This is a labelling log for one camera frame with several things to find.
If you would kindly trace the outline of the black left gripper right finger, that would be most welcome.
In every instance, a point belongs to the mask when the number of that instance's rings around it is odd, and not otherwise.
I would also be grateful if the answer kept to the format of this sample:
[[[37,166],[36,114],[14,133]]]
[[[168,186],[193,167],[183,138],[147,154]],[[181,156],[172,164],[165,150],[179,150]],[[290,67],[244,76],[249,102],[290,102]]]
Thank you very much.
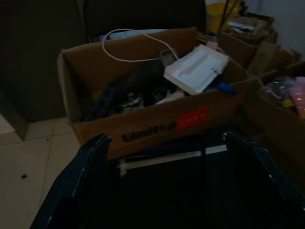
[[[225,132],[223,140],[254,229],[305,229],[305,195],[269,152],[236,132]]]

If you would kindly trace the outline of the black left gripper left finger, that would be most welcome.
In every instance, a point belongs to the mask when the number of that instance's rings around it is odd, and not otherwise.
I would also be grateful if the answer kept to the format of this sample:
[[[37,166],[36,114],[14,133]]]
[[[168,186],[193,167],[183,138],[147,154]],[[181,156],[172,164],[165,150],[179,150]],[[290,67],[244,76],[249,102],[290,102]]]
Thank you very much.
[[[100,134],[80,147],[53,182],[30,229],[106,229],[111,141]]]

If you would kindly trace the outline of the printed cardboard rubbish box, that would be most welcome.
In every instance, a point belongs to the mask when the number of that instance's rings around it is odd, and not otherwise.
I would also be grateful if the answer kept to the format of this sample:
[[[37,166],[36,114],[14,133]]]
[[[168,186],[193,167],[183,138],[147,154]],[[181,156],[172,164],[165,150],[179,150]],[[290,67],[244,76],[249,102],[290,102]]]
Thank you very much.
[[[151,38],[107,41],[107,51],[99,42],[61,51],[59,81],[66,114],[79,142],[85,144],[94,136],[109,134],[112,143],[108,157],[116,158],[229,122],[254,82],[234,60],[229,61],[219,79],[233,87],[235,95],[213,89],[138,111],[81,121],[97,94],[139,68],[140,59],[156,57],[166,44],[183,57],[200,43],[198,35],[194,27],[172,29],[154,33]]]

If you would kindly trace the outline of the cardboard box with colourful items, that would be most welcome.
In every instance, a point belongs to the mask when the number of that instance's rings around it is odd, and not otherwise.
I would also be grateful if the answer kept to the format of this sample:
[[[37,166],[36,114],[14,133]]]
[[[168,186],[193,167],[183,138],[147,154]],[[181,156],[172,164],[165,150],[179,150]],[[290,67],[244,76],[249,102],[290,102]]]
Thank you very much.
[[[305,170],[305,120],[272,101],[263,88],[280,76],[305,76],[305,62],[259,75],[261,81],[254,82],[254,90],[244,104],[244,112],[289,159]]]

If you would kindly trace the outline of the white plastic bar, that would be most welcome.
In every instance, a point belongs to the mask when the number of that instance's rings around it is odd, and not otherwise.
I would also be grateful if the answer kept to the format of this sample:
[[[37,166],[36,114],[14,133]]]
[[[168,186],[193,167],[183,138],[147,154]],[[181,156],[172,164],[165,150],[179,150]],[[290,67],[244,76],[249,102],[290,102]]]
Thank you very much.
[[[174,154],[174,155],[155,157],[155,158],[151,158],[151,159],[145,159],[145,160],[133,161],[133,162],[126,162],[125,159],[120,159],[117,168],[119,168],[119,170],[120,170],[120,176],[123,177],[127,173],[127,171],[130,169],[170,163],[173,161],[199,157],[202,155],[210,155],[210,154],[220,153],[220,152],[224,152],[224,151],[227,151],[226,145],[219,145],[219,146],[212,146],[212,147],[205,148],[203,153],[200,151],[193,151],[193,152],[178,153],[178,154]]]

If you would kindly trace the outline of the pink packet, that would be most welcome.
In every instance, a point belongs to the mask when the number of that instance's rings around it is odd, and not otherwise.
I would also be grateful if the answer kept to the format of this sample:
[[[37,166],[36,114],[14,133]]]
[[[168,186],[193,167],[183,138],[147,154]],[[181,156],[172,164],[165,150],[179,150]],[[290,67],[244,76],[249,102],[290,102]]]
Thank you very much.
[[[305,120],[305,76],[295,78],[290,95],[300,119]]]

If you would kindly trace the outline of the colourful plastic packets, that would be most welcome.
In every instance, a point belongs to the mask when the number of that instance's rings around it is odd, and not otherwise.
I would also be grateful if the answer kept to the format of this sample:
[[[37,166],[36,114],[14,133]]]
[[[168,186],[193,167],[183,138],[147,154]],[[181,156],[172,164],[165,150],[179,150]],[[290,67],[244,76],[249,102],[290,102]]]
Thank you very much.
[[[294,85],[294,80],[290,77],[279,77],[268,83],[266,90],[278,100],[290,100],[290,88]]]

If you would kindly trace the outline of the blue plastic piece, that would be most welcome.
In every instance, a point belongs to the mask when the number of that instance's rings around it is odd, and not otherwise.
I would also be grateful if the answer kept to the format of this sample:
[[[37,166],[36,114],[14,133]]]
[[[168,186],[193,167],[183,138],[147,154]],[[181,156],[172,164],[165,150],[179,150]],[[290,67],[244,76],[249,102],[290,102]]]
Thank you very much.
[[[219,90],[228,92],[230,94],[233,94],[233,95],[238,94],[238,92],[235,88],[233,88],[232,86],[230,86],[230,85],[228,85],[224,82],[221,82],[221,83],[217,84],[216,88],[219,89]]]

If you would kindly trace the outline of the black cloth bag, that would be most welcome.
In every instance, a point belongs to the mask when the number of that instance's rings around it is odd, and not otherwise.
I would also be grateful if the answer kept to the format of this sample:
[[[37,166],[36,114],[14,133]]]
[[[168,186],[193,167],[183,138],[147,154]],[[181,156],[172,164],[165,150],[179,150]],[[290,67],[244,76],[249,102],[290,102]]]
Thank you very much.
[[[160,60],[145,62],[107,86],[81,121],[90,122],[154,105],[153,91],[163,84],[163,73]]]

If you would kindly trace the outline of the white moulded packaging tray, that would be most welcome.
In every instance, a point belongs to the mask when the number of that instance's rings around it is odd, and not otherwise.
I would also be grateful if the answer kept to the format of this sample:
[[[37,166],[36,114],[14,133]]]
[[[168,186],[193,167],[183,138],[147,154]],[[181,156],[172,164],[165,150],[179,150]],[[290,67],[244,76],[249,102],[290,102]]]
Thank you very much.
[[[229,57],[205,45],[165,67],[164,78],[190,95],[202,93],[227,66]]]

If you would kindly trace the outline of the cardboard box with papers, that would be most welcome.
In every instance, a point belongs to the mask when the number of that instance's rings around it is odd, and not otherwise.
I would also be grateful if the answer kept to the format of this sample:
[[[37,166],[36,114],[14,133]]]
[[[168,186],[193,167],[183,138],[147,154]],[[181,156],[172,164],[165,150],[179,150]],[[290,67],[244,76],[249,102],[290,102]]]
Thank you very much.
[[[273,17],[248,12],[230,19],[218,37],[219,47],[245,69],[261,42],[276,43]]]

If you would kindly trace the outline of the small grey device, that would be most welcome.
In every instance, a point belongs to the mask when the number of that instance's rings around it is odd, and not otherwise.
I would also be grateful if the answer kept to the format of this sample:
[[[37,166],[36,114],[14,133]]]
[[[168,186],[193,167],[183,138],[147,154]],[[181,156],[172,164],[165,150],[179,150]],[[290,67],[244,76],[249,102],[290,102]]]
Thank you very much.
[[[177,60],[171,50],[161,51],[159,57],[164,68],[173,64]]]

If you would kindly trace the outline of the yellow bucket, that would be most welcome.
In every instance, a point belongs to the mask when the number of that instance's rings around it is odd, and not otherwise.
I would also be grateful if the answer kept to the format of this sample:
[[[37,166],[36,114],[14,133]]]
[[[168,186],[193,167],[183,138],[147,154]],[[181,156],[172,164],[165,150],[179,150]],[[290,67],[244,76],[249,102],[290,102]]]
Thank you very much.
[[[228,22],[238,15],[241,0],[221,0],[206,5],[207,29],[211,33],[218,33],[221,23],[222,29],[228,27]]]

